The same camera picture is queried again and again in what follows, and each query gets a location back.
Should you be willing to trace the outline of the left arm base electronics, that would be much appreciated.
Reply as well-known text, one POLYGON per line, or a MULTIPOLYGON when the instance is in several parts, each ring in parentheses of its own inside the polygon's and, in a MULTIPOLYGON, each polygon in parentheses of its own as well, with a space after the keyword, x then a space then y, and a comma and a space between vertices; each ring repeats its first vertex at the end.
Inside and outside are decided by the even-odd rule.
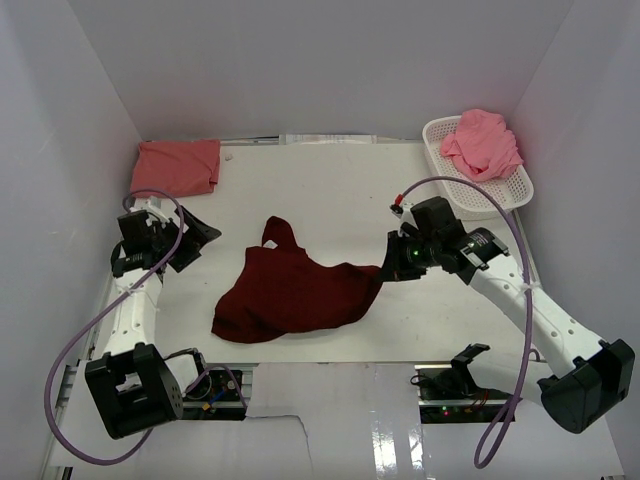
POLYGON ((184 398, 182 420, 242 421, 246 408, 240 399, 247 401, 249 392, 244 391, 243 372, 214 369, 184 398))

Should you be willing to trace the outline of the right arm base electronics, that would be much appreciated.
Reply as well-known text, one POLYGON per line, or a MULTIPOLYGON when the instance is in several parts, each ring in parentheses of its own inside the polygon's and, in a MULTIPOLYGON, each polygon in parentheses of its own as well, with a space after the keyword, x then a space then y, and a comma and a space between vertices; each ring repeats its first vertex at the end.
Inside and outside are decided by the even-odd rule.
POLYGON ((442 364, 416 365, 409 382, 417 389, 423 425, 490 423, 506 405, 509 394, 480 388, 468 365, 489 351, 485 344, 470 344, 442 364))

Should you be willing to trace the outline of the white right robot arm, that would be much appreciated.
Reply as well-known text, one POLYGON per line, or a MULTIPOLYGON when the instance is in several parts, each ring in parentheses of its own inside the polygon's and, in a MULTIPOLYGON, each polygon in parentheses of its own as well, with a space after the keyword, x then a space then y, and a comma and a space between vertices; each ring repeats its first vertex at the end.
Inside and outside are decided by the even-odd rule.
POLYGON ((542 363, 520 361, 481 343, 468 345, 434 384, 472 399, 485 389, 515 394, 540 404, 564 430, 579 434, 624 400, 635 353, 581 325, 544 290, 525 280, 523 261, 490 230, 467 232, 440 196, 390 207, 399 220, 387 235, 380 278, 418 280, 429 269, 457 276, 495 305, 526 337, 542 363))

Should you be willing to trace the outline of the dark red t-shirt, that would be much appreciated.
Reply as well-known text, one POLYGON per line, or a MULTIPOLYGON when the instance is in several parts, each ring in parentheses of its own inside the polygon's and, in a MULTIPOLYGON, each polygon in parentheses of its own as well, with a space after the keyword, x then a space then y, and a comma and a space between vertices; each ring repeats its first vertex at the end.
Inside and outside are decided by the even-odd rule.
POLYGON ((245 250, 243 270, 217 302, 211 333, 256 344, 336 329, 362 319, 381 287, 378 266, 320 265, 298 245, 291 225, 272 216, 261 244, 245 250))

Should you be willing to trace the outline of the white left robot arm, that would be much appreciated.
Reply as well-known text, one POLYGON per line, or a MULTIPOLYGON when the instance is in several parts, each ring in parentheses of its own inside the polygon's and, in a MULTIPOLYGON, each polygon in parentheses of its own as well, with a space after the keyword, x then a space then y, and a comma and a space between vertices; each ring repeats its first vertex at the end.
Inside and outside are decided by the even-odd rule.
POLYGON ((184 398, 199 399, 211 374, 195 348, 163 356, 155 345, 158 301, 166 266, 181 272, 220 237, 186 209, 165 216, 150 198, 118 219, 121 241, 111 270, 122 301, 102 355, 85 368, 85 380, 107 433, 120 439, 178 420, 184 398))

